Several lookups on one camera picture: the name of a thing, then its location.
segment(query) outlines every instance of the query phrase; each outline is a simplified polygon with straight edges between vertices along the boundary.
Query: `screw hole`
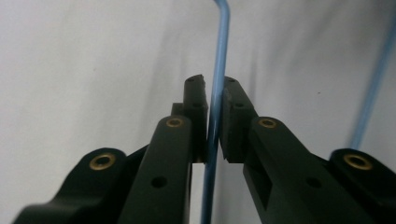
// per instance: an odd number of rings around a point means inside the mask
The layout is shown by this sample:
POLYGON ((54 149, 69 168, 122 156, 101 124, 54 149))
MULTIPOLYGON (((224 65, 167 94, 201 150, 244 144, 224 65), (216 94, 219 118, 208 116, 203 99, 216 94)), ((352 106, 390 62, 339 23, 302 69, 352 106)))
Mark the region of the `screw hole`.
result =
POLYGON ((115 161, 116 157, 113 154, 103 153, 91 160, 90 167, 95 171, 105 170, 112 166, 115 161))
POLYGON ((183 124, 182 119, 169 119, 166 121, 166 125, 171 128, 177 128, 180 127, 183 124))
POLYGON ((348 165, 350 165, 356 169, 360 169, 360 170, 373 169, 373 165, 367 159, 365 159, 363 156, 360 156, 360 155, 347 154, 344 156, 344 161, 348 165))
POLYGON ((151 186, 156 189, 161 189, 165 187, 167 184, 167 180, 163 176, 157 176, 151 180, 151 186))
POLYGON ((321 183, 318 179, 314 177, 308 177, 305 182, 312 188, 314 189, 320 189, 321 188, 321 183))
POLYGON ((271 119, 261 119, 259 124, 265 128, 275 128, 276 123, 271 119))

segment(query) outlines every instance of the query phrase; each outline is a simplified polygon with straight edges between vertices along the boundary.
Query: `white surface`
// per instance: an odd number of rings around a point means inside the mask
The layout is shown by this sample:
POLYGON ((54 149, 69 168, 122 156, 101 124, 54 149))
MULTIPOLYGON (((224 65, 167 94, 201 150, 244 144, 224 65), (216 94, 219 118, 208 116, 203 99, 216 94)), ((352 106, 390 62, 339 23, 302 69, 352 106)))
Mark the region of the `white surface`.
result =
MULTIPOLYGON (((328 158, 349 145, 394 5, 230 0, 226 74, 328 158)), ((209 95, 217 28, 212 1, 0 1, 0 222, 53 197, 86 153, 147 144, 185 78, 203 74, 209 95)), ((394 171, 395 60, 362 147, 394 171)), ((216 189, 214 223, 260 222, 242 166, 221 155, 216 189)))

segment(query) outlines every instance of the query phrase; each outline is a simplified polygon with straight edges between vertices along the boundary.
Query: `thin blue rod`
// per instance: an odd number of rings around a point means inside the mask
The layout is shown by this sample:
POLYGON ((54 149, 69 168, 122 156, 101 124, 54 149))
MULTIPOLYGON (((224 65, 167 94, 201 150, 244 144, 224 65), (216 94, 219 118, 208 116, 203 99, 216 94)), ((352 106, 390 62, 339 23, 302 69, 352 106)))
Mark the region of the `thin blue rod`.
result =
POLYGON ((375 70, 372 75, 372 81, 369 89, 366 93, 366 99, 364 100, 363 106, 361 108, 361 113, 359 115, 358 123, 355 128, 355 132, 352 137, 350 148, 359 150, 361 148, 361 142, 363 140, 364 134, 367 129, 367 123, 372 116, 373 108, 375 106, 375 100, 377 98, 379 89, 381 87, 382 80, 386 74, 389 58, 392 53, 396 37, 396 10, 391 22, 391 27, 384 42, 382 52, 379 55, 378 61, 375 66, 375 70))
POLYGON ((216 161, 219 145, 219 122, 221 96, 224 89, 224 73, 227 59, 230 8, 226 0, 215 0, 220 11, 218 46, 216 51, 215 72, 213 76, 210 101, 209 130, 207 137, 207 162, 205 166, 204 193, 202 199, 201 223, 210 224, 212 218, 213 190, 215 187, 216 161))

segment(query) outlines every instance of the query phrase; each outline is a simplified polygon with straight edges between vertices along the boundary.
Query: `black plastic part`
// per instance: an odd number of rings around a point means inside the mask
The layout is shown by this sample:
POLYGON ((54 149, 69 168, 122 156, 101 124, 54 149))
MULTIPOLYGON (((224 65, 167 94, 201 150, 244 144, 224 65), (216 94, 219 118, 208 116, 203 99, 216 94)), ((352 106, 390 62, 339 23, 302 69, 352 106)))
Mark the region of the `black plastic part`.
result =
POLYGON ((172 115, 187 117, 192 122, 192 161, 206 161, 207 102, 204 76, 189 77, 184 82, 183 104, 174 103, 172 115))
POLYGON ((364 152, 339 149, 328 168, 377 223, 396 222, 396 174, 388 167, 364 152))
POLYGON ((244 174, 262 222, 374 223, 279 120, 255 118, 244 174))
MULTIPOLYGON (((132 157, 132 160, 139 161, 139 157, 132 157)), ((97 162, 100 167, 109 159, 97 162)), ((133 181, 134 174, 130 171, 123 152, 112 148, 97 149, 81 159, 49 203, 24 208, 14 223, 115 223, 133 181), (90 163, 100 155, 113 155, 114 163, 106 169, 93 170, 90 163)))
POLYGON ((223 156, 231 163, 243 163, 248 149, 250 121, 257 118, 253 104, 233 78, 224 79, 220 143, 223 156))
POLYGON ((189 119, 162 119, 121 212, 119 224, 188 223, 191 186, 189 119))

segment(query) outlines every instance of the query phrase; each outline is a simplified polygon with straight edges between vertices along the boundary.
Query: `blue wire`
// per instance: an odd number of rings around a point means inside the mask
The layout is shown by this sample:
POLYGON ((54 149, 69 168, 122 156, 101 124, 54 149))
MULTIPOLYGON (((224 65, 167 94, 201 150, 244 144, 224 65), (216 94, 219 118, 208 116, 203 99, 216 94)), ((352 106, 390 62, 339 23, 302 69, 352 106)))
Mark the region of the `blue wire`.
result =
POLYGON ((352 143, 350 145, 350 148, 353 149, 361 148, 361 141, 363 139, 364 133, 366 132, 367 123, 373 113, 375 99, 377 98, 382 79, 384 79, 384 75, 386 73, 389 64, 389 58, 392 53, 395 37, 396 37, 396 13, 393 17, 393 21, 387 39, 385 40, 384 46, 382 48, 382 52, 375 66, 375 70, 372 76, 372 81, 367 91, 367 95, 363 103, 363 107, 361 108, 358 124, 355 128, 355 132, 352 137, 352 143))
POLYGON ((208 155, 205 166, 204 193, 201 211, 202 224, 210 224, 212 218, 213 190, 215 187, 216 161, 219 145, 221 96, 224 88, 228 29, 230 23, 230 8, 228 7, 227 1, 215 0, 215 2, 220 10, 220 24, 212 96, 210 101, 209 130, 207 137, 208 155))

